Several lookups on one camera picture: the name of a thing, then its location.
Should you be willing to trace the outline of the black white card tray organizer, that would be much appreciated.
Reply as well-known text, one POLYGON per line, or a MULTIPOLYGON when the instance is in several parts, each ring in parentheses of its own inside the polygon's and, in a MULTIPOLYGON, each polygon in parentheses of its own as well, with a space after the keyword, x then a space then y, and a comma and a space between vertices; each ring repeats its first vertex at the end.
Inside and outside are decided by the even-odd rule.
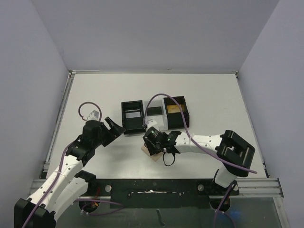
POLYGON ((148 101, 128 101, 121 103, 122 125, 125 135, 140 134, 146 130, 143 128, 143 119, 155 120, 161 131, 183 129, 184 125, 190 126, 190 114, 187 109, 184 96, 175 96, 176 102, 168 97, 159 97, 151 103, 148 101), (185 111, 180 108, 179 113, 168 114, 167 105, 185 105, 185 111))

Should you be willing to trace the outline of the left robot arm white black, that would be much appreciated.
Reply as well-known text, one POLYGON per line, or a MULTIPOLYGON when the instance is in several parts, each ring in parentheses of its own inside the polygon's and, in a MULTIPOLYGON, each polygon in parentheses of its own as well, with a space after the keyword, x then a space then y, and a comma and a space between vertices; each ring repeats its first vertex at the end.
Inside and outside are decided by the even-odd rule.
POLYGON ((109 117, 105 122, 89 120, 82 134, 63 151, 59 166, 27 199, 14 206, 16 228, 54 228, 64 211, 80 196, 95 193, 96 176, 83 170, 100 145, 106 147, 125 129, 109 117))

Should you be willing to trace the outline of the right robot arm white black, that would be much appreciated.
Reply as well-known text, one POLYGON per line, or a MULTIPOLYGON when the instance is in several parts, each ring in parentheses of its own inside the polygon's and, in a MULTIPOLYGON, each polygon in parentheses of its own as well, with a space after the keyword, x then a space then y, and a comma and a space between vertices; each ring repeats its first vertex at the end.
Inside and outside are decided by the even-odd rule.
POLYGON ((150 155, 161 152, 176 154, 193 152, 208 154, 222 162, 212 181, 212 190, 223 194, 237 177, 257 172, 251 169, 255 148, 232 130, 218 135, 190 135, 188 132, 165 133, 150 127, 143 136, 144 146, 150 155))

